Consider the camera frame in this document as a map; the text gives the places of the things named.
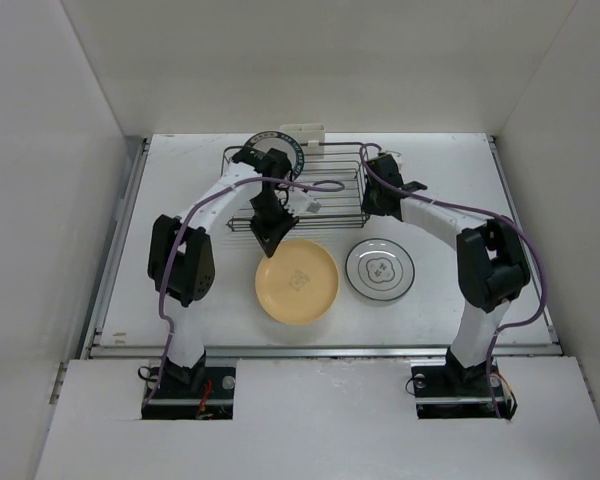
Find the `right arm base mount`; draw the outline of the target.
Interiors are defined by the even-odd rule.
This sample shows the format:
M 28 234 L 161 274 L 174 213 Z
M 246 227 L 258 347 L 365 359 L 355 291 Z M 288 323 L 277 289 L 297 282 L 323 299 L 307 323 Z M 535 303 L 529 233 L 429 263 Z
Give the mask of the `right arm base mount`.
M 492 362 L 464 370 L 450 359 L 414 362 L 405 390 L 415 398 L 419 420 L 501 418 L 512 420 L 518 402 L 509 384 Z

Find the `white plate blue rim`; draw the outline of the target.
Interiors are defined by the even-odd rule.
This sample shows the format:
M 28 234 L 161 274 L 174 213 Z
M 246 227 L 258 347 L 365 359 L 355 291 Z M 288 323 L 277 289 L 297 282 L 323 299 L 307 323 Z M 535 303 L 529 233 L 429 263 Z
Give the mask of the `white plate blue rim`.
M 349 285 L 362 297 L 377 302 L 395 302 L 412 288 L 415 264 L 396 242 L 369 238 L 348 252 L 345 275 Z

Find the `yellow plate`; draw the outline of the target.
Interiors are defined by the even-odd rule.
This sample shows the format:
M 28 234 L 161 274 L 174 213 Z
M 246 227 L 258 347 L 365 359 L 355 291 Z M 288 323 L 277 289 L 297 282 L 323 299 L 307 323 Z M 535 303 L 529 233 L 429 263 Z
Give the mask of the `yellow plate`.
M 261 307 L 286 325 L 309 325 L 323 317 L 335 303 L 339 286 L 331 254 L 302 238 L 282 242 L 272 257 L 260 261 L 255 274 Z

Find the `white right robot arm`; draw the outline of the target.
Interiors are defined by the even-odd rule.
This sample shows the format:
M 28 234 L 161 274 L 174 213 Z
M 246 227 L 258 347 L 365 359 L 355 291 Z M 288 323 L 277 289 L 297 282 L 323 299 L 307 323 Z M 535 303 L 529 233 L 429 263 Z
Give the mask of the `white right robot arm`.
M 447 350 L 443 381 L 450 391 L 467 393 L 486 376 L 496 330 L 530 281 L 520 238 L 505 218 L 425 199 L 418 192 L 426 187 L 404 183 L 396 160 L 387 152 L 366 161 L 364 167 L 365 213 L 417 227 L 456 253 L 465 306 Z

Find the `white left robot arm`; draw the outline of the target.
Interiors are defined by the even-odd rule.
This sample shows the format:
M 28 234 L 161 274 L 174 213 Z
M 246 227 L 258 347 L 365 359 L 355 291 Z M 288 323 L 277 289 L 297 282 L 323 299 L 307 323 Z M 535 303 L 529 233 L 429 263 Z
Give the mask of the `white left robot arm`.
M 181 396 L 203 387 L 205 350 L 187 338 L 166 313 L 167 297 L 184 308 L 201 300 L 215 279 L 212 231 L 223 226 L 245 202 L 253 209 L 249 227 L 267 257 L 272 257 L 299 218 L 279 200 L 277 189 L 290 187 L 304 168 L 304 152 L 294 158 L 275 148 L 261 151 L 243 146 L 231 158 L 230 168 L 183 216 L 159 216 L 152 227 L 148 276 L 159 294 L 158 314 L 168 323 L 168 336 L 159 372 Z

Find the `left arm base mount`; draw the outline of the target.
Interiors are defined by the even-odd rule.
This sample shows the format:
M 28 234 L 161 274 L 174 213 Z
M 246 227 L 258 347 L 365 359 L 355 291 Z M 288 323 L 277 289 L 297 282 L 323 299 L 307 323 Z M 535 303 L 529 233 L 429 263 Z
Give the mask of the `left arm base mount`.
M 189 384 L 182 383 L 165 369 L 154 395 L 159 366 L 141 366 L 138 377 L 145 383 L 141 404 L 143 420 L 232 420 L 237 380 L 236 364 L 202 359 L 188 374 Z

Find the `dark green rimmed plate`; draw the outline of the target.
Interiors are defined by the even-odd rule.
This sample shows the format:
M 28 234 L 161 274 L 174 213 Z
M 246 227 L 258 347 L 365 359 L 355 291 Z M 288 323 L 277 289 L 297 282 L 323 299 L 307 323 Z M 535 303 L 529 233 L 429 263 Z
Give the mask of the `dark green rimmed plate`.
M 277 131 L 266 130 L 252 135 L 244 146 L 250 150 L 268 153 L 271 149 L 282 152 L 290 162 L 290 171 L 286 175 L 295 181 L 305 166 L 305 152 L 301 144 L 291 135 Z

